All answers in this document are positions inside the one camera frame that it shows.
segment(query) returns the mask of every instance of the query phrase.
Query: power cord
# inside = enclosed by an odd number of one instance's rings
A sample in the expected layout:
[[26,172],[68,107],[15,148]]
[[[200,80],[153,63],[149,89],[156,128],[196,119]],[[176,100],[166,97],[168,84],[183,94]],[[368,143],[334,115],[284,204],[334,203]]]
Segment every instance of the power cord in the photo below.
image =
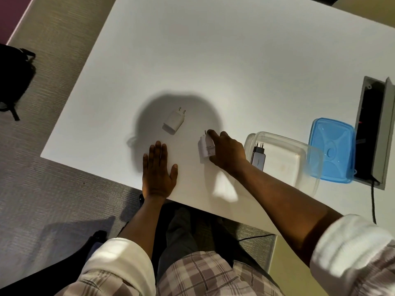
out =
[[372,185],[371,185],[371,192],[372,192],[372,218],[373,218],[373,223],[376,223],[376,209],[375,209],[375,205],[374,205],[374,183],[375,180],[372,179]]
[[238,240],[239,242],[244,241],[244,240],[249,240],[249,239],[255,239],[255,238],[263,238],[263,237],[269,237],[269,236],[275,236],[275,234],[267,234],[267,235],[262,235],[262,236],[254,236],[254,237],[247,237]]

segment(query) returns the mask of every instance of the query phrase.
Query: blue plastic lid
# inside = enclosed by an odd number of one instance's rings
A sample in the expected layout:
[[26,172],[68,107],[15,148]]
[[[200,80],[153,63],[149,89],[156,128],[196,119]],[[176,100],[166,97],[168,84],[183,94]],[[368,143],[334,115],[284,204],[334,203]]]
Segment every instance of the blue plastic lid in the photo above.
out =
[[323,151],[321,179],[350,183],[355,174],[355,130],[344,122],[319,118],[313,121],[309,145]]

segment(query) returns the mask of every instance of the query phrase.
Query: rolled-up sleeve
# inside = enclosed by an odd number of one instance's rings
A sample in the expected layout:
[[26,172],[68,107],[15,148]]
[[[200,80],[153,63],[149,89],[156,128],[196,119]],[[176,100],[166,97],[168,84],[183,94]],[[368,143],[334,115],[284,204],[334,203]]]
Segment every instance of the rolled-up sleeve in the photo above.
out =
[[155,276],[146,252],[136,243],[114,238],[108,240],[84,265],[77,282],[57,296],[155,295]]
[[311,274],[330,296],[393,295],[394,244],[388,231],[358,215],[346,215],[319,239]]

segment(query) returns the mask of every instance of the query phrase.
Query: black backpack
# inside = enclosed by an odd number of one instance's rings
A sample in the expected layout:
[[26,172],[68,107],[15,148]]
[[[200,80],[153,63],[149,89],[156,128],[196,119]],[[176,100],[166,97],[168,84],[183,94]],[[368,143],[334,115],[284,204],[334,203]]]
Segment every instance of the black backpack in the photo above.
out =
[[33,52],[0,44],[0,111],[11,111],[16,121],[19,117],[15,103],[25,93],[36,73],[32,65],[34,58],[36,54]]

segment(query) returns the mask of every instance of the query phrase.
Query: person's left hand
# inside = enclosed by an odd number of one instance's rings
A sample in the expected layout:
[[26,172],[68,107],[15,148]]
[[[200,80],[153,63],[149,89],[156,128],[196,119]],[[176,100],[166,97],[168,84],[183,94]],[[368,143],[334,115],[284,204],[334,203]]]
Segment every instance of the person's left hand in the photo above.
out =
[[174,164],[170,175],[167,172],[167,146],[156,141],[149,148],[149,154],[143,155],[143,196],[160,197],[166,199],[170,196],[177,183],[178,166]]

